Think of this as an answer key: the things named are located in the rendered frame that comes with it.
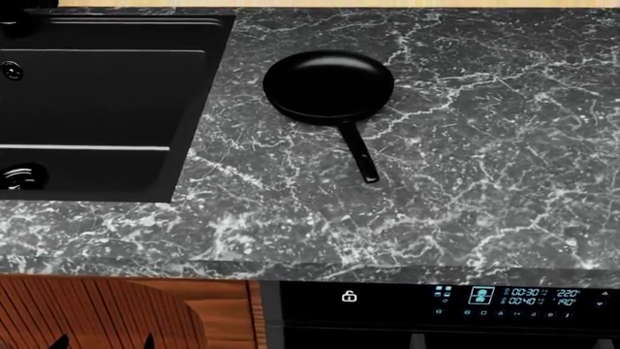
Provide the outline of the brown wooden cabinet front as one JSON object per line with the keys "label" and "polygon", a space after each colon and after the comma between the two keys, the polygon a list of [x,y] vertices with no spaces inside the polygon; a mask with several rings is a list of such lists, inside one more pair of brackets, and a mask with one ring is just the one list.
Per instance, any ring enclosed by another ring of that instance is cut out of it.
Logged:
{"label": "brown wooden cabinet front", "polygon": [[129,281],[162,290],[181,299],[199,316],[207,349],[266,349],[262,302],[257,282],[183,278],[18,275],[56,279]]}

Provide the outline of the black kitchen sink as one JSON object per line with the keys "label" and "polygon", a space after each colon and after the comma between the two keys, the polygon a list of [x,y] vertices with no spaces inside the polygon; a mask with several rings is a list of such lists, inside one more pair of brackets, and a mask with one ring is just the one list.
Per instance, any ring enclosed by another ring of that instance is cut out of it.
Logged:
{"label": "black kitchen sink", "polygon": [[0,200],[167,203],[231,34],[232,15],[31,15],[0,31],[0,169],[35,163],[43,190]]}

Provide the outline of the black frying pan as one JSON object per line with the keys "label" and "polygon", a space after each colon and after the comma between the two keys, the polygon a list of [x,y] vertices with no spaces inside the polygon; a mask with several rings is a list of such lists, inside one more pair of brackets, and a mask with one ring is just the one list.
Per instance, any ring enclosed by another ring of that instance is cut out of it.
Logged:
{"label": "black frying pan", "polygon": [[364,182],[379,174],[357,124],[386,106],[395,79],[383,63],[353,51],[313,50],[285,57],[263,77],[263,92],[282,115],[336,127]]}

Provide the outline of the black oven control panel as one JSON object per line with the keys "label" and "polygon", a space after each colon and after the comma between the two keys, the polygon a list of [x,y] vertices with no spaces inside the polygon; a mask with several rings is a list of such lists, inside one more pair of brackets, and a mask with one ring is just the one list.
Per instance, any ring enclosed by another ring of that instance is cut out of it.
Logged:
{"label": "black oven control panel", "polygon": [[268,349],[620,349],[620,290],[260,283]]}

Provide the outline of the black faucet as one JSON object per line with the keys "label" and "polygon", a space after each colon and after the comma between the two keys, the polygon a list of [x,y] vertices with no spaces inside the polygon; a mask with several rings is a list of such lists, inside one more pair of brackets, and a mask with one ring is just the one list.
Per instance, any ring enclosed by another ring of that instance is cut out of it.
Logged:
{"label": "black faucet", "polygon": [[0,0],[0,31],[4,37],[16,39],[31,35],[36,27],[26,11],[30,0]]}

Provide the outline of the ribbed rounded wooden panel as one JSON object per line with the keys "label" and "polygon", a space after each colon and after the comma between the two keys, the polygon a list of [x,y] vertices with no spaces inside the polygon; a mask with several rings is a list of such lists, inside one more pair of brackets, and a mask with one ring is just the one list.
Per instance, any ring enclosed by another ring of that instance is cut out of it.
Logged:
{"label": "ribbed rounded wooden panel", "polygon": [[129,281],[0,276],[0,349],[207,349],[181,299]]}

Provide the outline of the black sink drain strainer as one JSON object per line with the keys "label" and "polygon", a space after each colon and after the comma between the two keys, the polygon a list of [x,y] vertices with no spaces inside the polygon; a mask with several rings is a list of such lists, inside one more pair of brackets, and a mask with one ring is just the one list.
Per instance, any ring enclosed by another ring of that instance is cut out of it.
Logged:
{"label": "black sink drain strainer", "polygon": [[0,169],[0,190],[43,190],[48,182],[43,165],[25,163]]}

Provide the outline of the black sink overflow knob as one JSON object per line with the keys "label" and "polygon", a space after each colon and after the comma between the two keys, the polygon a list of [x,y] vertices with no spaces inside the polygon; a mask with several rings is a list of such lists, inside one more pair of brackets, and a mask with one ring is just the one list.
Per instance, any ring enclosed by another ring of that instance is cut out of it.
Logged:
{"label": "black sink overflow knob", "polygon": [[21,80],[23,78],[23,70],[12,61],[5,61],[0,64],[0,72],[9,80]]}

